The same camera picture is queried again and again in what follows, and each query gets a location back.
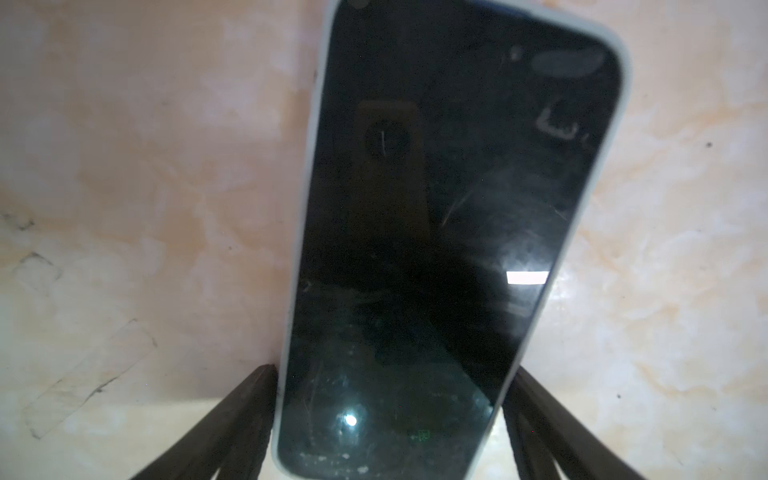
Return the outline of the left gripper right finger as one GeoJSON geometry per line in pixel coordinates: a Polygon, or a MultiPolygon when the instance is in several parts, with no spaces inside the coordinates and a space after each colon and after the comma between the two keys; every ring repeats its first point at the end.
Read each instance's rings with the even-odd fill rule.
{"type": "Polygon", "coordinates": [[[530,373],[519,368],[503,403],[521,479],[640,479],[530,373]]]}

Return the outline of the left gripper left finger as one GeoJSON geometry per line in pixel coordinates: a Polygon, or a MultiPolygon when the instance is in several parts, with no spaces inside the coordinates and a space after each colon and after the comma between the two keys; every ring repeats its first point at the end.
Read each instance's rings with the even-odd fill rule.
{"type": "Polygon", "coordinates": [[[262,365],[136,479],[256,479],[267,454],[278,371],[262,365]]]}

